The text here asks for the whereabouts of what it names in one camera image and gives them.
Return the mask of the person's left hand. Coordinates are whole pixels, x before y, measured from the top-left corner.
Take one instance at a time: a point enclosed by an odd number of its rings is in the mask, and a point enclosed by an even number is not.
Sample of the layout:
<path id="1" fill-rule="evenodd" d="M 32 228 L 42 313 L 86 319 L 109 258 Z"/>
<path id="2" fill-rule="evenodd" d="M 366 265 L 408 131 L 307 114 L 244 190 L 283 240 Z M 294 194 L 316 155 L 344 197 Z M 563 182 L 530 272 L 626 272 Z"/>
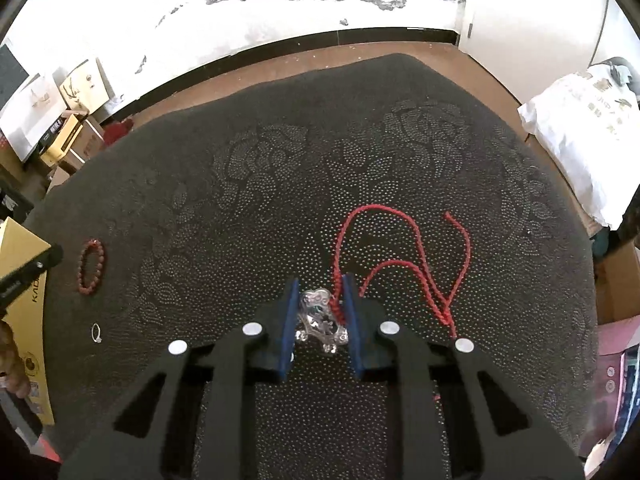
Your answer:
<path id="1" fill-rule="evenodd" d="M 24 399 L 30 391 L 24 361 L 18 354 L 10 326 L 0 322 L 0 373 L 1 387 L 19 399 Z"/>

